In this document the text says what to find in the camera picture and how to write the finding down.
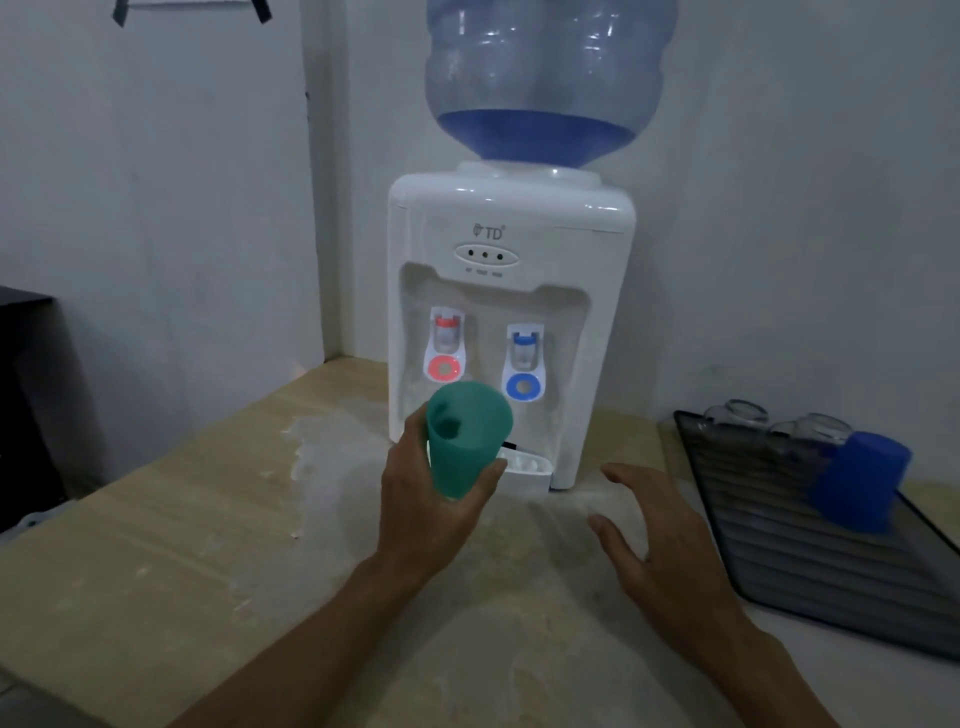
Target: forearm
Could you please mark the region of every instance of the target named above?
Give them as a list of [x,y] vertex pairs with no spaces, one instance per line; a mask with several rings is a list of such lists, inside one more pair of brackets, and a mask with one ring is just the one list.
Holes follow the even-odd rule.
[[837,728],[786,648],[757,633],[753,644],[712,675],[746,728]]
[[319,612],[197,703],[171,728],[317,728],[330,717],[420,583],[375,558]]

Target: countertop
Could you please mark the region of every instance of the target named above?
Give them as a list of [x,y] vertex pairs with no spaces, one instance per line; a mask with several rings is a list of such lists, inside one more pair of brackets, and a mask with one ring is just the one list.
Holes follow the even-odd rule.
[[[329,362],[0,549],[0,666],[114,728],[168,724],[371,552],[386,396],[384,365]],[[596,470],[607,460],[669,465],[699,507],[676,445],[595,412],[577,487],[497,494],[334,724],[739,725],[619,592],[585,523],[604,513],[645,548],[630,494]],[[960,499],[920,488],[956,534]],[[957,666],[751,615],[843,725],[956,724]]]

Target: control panel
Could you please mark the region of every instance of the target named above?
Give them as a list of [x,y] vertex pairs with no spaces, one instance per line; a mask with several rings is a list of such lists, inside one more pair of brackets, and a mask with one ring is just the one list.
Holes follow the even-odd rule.
[[520,258],[505,248],[481,243],[464,243],[456,249],[457,257],[466,263],[478,265],[508,266],[516,265]]

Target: drip tray grate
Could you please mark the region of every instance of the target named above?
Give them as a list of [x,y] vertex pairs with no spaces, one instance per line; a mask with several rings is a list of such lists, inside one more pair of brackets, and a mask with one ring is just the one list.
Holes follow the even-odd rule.
[[780,454],[781,436],[699,415],[677,428],[727,573],[756,604],[960,661],[960,550],[900,495],[886,534],[854,533],[806,502],[812,452]]

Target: green cup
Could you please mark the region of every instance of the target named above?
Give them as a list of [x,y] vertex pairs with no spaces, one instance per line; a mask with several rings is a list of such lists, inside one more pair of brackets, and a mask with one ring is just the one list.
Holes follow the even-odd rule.
[[445,496],[460,499],[496,459],[514,428],[514,413],[492,387],[455,381],[430,398],[426,428],[433,485]]

